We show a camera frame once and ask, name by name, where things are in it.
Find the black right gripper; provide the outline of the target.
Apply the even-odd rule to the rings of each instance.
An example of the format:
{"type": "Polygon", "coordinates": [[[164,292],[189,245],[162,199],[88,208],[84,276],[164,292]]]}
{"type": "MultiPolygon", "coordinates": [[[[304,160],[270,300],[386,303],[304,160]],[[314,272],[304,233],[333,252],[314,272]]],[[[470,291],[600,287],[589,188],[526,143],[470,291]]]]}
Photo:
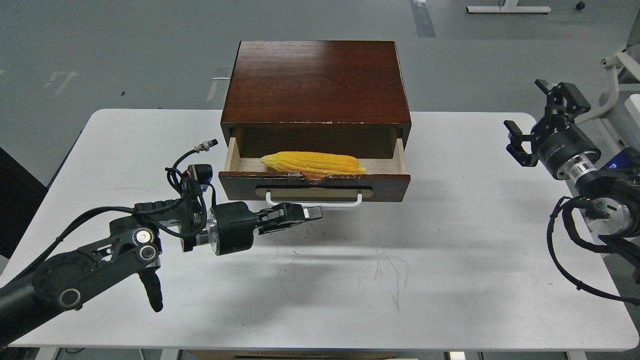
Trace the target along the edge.
{"type": "Polygon", "coordinates": [[[546,80],[536,79],[534,84],[546,96],[544,114],[532,127],[531,134],[523,134],[513,120],[503,121],[510,141],[506,151],[522,167],[535,167],[540,162],[555,180],[568,180],[569,162],[574,158],[585,159],[592,164],[601,159],[601,150],[574,125],[576,117],[589,112],[592,107],[573,83],[551,85],[546,80]],[[531,143],[531,153],[523,148],[524,142],[531,143]]]}

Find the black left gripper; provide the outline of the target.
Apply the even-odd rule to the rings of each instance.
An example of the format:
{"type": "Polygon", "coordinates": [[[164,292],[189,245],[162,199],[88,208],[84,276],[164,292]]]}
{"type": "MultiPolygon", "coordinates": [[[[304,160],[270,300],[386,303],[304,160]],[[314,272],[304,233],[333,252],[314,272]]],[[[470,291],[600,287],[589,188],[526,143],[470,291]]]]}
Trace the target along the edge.
{"type": "Polygon", "coordinates": [[[264,235],[323,218],[319,206],[304,207],[290,202],[278,203],[258,213],[252,212],[246,202],[227,202],[213,205],[211,212],[215,219],[217,256],[251,249],[255,229],[264,235]]]}

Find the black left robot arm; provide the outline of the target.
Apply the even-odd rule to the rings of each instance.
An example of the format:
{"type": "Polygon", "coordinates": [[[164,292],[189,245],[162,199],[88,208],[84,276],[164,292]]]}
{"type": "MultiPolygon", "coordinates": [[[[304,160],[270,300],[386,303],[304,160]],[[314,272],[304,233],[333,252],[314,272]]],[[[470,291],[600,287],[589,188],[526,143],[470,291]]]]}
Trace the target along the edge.
{"type": "Polygon", "coordinates": [[[138,275],[154,312],[163,309],[157,275],[162,255],[160,233],[180,240],[182,250],[210,245],[215,255],[249,250],[254,234],[269,234],[321,219],[322,209],[282,202],[253,212],[245,202],[213,202],[206,207],[213,168],[178,166],[190,155],[217,145],[212,139],[195,146],[166,168],[177,199],[137,203],[133,207],[101,206],[87,210],[62,231],[35,260],[1,288],[1,347],[35,330],[64,312],[79,310],[133,274],[138,275]],[[55,248],[87,221],[107,212],[123,217],[109,223],[109,236],[79,248],[54,254],[55,248]]]}

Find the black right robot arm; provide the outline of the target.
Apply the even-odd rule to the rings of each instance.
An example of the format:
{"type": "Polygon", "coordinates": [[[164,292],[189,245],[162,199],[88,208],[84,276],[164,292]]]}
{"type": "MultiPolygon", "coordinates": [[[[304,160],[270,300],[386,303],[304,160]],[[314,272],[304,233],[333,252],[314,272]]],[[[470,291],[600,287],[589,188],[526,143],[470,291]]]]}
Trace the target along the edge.
{"type": "Polygon", "coordinates": [[[535,80],[546,96],[544,116],[524,134],[512,120],[504,122],[509,132],[506,151],[522,167],[541,163],[555,180],[573,182],[578,193],[563,216],[574,243],[595,253],[616,254],[634,266],[632,278],[639,282],[639,246],[631,242],[639,235],[639,151],[624,148],[601,168],[601,150],[576,125],[576,118],[591,109],[576,85],[549,84],[535,80]],[[573,209],[580,208],[602,244],[576,237],[573,209]]]}

